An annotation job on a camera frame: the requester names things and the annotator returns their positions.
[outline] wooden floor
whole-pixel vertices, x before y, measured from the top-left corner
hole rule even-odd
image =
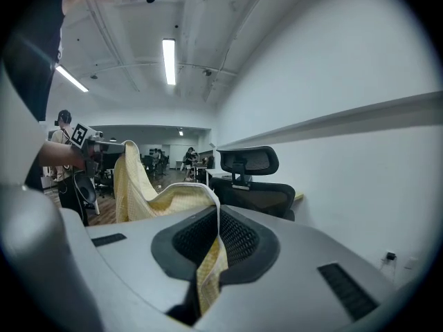
[[[157,176],[156,178],[150,178],[152,187],[161,193],[168,185],[173,183],[183,182],[185,178],[185,172],[176,171],[174,169],[166,171],[165,176]],[[46,190],[45,194],[53,200],[53,202],[58,206],[60,205],[60,200],[58,198],[57,188],[51,190]],[[112,224],[116,222],[116,200],[110,194],[105,194],[105,197],[97,197],[98,209],[100,210],[100,215],[96,215],[95,210],[88,210],[89,213],[89,225],[105,225]]]

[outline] yellow checkered fabric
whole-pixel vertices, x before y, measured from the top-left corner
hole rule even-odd
[[[116,219],[118,223],[154,218],[182,212],[203,205],[216,205],[219,217],[220,203],[205,185],[176,183],[157,194],[146,175],[135,143],[125,143],[125,154],[114,169]],[[219,296],[219,275],[228,269],[226,250],[217,237],[197,270],[197,291],[201,314]]]

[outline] tube light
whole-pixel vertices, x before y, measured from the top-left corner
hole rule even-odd
[[[89,91],[86,87],[84,87],[81,83],[79,83],[70,73],[68,73],[63,66],[59,65],[56,68],[56,70],[60,74],[62,74],[66,79],[68,79],[70,82],[72,82],[74,85],[76,85],[83,92],[88,92]]]
[[[163,58],[165,60],[166,81],[175,85],[175,39],[163,40]]]

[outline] person wearing headset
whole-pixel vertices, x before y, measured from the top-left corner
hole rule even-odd
[[[37,121],[46,119],[49,90],[62,57],[64,17],[81,1],[33,1],[11,32],[2,52],[12,85]],[[63,165],[84,169],[84,160],[75,147],[46,141],[29,171],[26,185],[43,192],[39,166]]]
[[[58,113],[59,130],[55,131],[51,142],[59,144],[69,144],[73,129],[71,128],[72,117],[69,111],[64,109]],[[78,193],[73,181],[73,170],[71,166],[53,167],[53,172],[57,176],[58,196],[63,208],[72,209],[80,215],[84,226],[89,226],[88,214],[82,196]]]

